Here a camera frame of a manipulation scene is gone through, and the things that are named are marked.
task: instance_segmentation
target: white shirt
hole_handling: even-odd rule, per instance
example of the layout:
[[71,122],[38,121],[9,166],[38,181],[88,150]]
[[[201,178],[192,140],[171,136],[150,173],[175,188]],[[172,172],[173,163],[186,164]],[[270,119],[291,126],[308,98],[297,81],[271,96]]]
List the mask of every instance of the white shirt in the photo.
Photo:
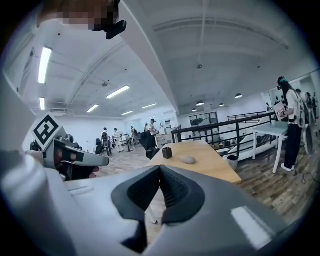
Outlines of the white shirt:
[[21,150],[23,141],[36,120],[35,113],[23,102],[21,88],[26,65],[37,33],[38,13],[35,9],[21,23],[4,49],[0,62],[0,149]]
[[153,123],[149,123],[149,125],[148,125],[148,129],[149,129],[149,131],[150,131],[151,135],[155,135],[155,134],[157,134],[157,133],[156,133],[157,129],[155,128],[155,126],[154,126],[154,124],[153,124]]
[[307,96],[306,96],[306,94],[303,93],[303,92],[301,92],[299,96],[301,97],[301,99],[303,100],[303,102],[304,102],[305,104],[307,104]]
[[119,138],[119,133],[118,133],[117,131],[114,131],[114,132],[113,132],[113,137],[115,137],[116,139],[118,139],[118,138]]
[[289,115],[289,123],[292,123],[290,119],[295,119],[296,116],[294,123],[297,125],[300,117],[304,114],[301,111],[301,106],[303,105],[302,99],[294,90],[289,90],[286,93],[286,100],[288,101],[288,109],[293,109],[293,114]]

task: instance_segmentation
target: cable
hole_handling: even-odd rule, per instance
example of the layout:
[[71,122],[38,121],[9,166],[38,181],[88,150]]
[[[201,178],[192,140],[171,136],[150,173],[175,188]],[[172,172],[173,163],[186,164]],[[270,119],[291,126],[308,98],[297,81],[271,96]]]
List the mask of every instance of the cable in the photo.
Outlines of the cable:
[[311,173],[311,172],[306,172],[306,173],[304,173],[303,176],[302,176],[301,182],[302,182],[303,184],[306,184],[306,183],[307,183],[306,180],[305,180],[305,175],[307,175],[307,174],[310,174],[311,177],[312,177],[312,179],[313,179],[315,182],[318,182],[318,183],[320,182],[320,180],[316,180],[316,179],[312,176],[312,173]]

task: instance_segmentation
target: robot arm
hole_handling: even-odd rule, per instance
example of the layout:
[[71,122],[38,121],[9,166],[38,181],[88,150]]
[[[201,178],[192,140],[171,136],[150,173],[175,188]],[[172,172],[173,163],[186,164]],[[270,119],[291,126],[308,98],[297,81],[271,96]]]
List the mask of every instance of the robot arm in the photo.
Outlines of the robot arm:
[[46,168],[57,168],[57,152],[62,152],[59,164],[66,164],[72,174],[72,169],[78,167],[100,167],[109,164],[109,158],[103,155],[93,154],[75,147],[73,137],[66,133],[64,127],[59,124],[51,113],[37,122],[32,133],[36,142],[42,148],[44,166]]

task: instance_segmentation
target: small brown box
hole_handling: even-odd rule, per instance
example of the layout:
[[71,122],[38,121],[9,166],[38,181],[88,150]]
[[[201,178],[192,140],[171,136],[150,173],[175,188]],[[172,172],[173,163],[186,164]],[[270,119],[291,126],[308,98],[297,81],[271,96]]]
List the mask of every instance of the small brown box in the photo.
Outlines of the small brown box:
[[171,147],[165,147],[162,149],[162,154],[165,159],[172,158],[172,149]]

